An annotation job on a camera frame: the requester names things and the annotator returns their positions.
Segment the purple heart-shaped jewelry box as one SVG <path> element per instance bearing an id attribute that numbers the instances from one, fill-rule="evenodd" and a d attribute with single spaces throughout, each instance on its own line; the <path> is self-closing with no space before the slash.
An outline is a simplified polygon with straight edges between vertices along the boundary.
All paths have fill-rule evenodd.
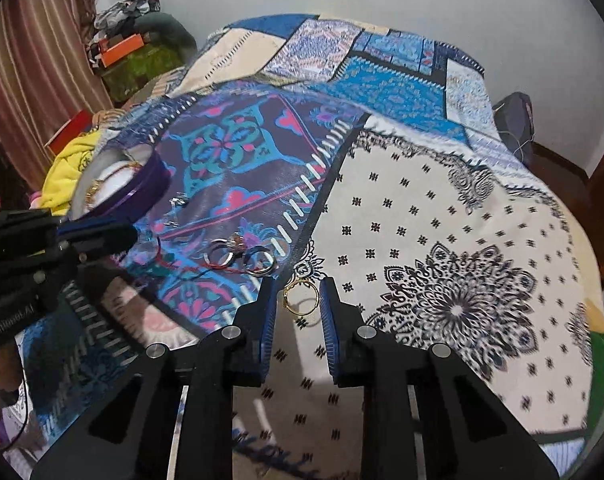
<path id="1" fill-rule="evenodd" d="M 109 217 L 137 222 L 162 198 L 171 173 L 155 148 L 104 148 L 76 183 L 70 220 Z"/>

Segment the gold bangle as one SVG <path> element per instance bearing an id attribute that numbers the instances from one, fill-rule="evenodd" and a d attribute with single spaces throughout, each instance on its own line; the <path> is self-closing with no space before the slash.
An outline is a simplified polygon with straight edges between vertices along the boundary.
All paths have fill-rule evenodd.
<path id="1" fill-rule="evenodd" d="M 308 278 L 297 278 L 283 289 L 283 307 L 299 318 L 307 318 L 315 313 L 319 309 L 319 304 L 318 287 Z"/>

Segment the yellow towel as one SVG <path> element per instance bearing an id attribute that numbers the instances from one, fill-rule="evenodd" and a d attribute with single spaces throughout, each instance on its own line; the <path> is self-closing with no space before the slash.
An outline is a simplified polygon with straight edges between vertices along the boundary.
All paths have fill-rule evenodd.
<path id="1" fill-rule="evenodd" d="M 48 171 L 36 208 L 49 209 L 54 216 L 64 216 L 68 212 L 78 180 L 92 161 L 100 137 L 99 130 L 90 131 L 62 149 Z"/>

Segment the silver earrings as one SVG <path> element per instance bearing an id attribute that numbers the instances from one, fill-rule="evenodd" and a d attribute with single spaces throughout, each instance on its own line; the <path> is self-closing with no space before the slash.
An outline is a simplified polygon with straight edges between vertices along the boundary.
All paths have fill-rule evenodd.
<path id="1" fill-rule="evenodd" d="M 169 211 L 163 216 L 163 223 L 168 229 L 175 229 L 180 226 L 178 214 L 190 202 L 190 198 L 183 193 L 177 193 L 169 200 Z"/>

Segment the red box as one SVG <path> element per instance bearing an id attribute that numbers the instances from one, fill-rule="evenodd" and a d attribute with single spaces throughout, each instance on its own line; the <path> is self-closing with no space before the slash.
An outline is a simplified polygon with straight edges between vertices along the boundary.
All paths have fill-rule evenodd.
<path id="1" fill-rule="evenodd" d="M 65 122 L 45 144 L 52 155 L 57 156 L 72 140 L 93 127 L 93 114 L 80 110 Z"/>

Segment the green patterned cloth-covered stand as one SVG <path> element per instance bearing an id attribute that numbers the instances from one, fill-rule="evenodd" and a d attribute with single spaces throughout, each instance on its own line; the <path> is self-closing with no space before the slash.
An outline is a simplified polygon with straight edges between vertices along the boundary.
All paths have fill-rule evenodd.
<path id="1" fill-rule="evenodd" d="M 145 84 L 183 62 L 179 54 L 165 44 L 145 44 L 127 54 L 100 73 L 113 103 L 122 104 Z"/>

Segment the orange box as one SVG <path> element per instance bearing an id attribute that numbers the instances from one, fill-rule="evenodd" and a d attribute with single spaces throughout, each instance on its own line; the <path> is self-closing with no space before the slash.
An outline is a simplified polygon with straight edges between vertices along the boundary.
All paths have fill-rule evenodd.
<path id="1" fill-rule="evenodd" d="M 119 62 L 121 58 L 141 49 L 145 45 L 145 41 L 142 39 L 142 35 L 135 34 L 129 36 L 113 47 L 108 47 L 104 52 L 101 53 L 101 60 L 104 66 L 109 67 L 116 62 Z"/>

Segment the striped red curtain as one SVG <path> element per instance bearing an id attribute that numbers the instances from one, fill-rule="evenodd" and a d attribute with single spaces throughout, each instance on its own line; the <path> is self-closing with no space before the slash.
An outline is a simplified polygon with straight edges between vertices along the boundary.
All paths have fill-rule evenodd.
<path id="1" fill-rule="evenodd" d="M 52 159 L 46 144 L 80 110 L 112 102 L 90 68 L 96 0 L 0 0 L 0 144 L 35 191 Z"/>

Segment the patchwork patterned bedspread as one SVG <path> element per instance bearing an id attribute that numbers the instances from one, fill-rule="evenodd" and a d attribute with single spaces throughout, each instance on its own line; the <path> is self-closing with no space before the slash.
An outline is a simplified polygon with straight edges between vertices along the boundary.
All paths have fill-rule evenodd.
<path id="1" fill-rule="evenodd" d="M 33 413 L 54 444 L 132 362 L 125 344 L 193 344 L 229 324 L 258 278 L 203 272 L 231 233 L 287 282 L 333 278 L 401 344 L 449 344 L 569 471 L 604 403 L 594 252 L 556 194 L 502 143 L 480 65 L 410 32 L 282 14 L 232 24 L 153 98 L 99 127 L 104 148 L 152 136 L 172 174 L 139 221 L 122 278 L 72 289 L 23 341 Z M 186 194 L 180 226 L 169 200 Z M 317 310 L 277 316 L 266 384 L 236 396 L 253 474 L 356 479 L 360 391 L 329 377 Z"/>

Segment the pile of clothes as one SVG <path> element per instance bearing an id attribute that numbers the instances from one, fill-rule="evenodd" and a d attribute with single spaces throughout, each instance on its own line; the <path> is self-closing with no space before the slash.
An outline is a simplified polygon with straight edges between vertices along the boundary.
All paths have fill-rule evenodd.
<path id="1" fill-rule="evenodd" d="M 174 48 L 184 60 L 197 52 L 197 41 L 173 15 L 162 11 L 161 0 L 121 0 L 94 19 L 95 33 L 87 48 L 121 36 L 149 35 Z"/>

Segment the dark blue bag on floor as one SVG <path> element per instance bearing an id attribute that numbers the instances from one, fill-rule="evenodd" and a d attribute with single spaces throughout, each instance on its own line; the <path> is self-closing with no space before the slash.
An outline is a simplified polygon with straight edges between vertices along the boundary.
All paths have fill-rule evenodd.
<path id="1" fill-rule="evenodd" d="M 530 96 L 513 92 L 492 108 L 492 114 L 502 143 L 524 166 L 530 166 L 535 136 Z"/>

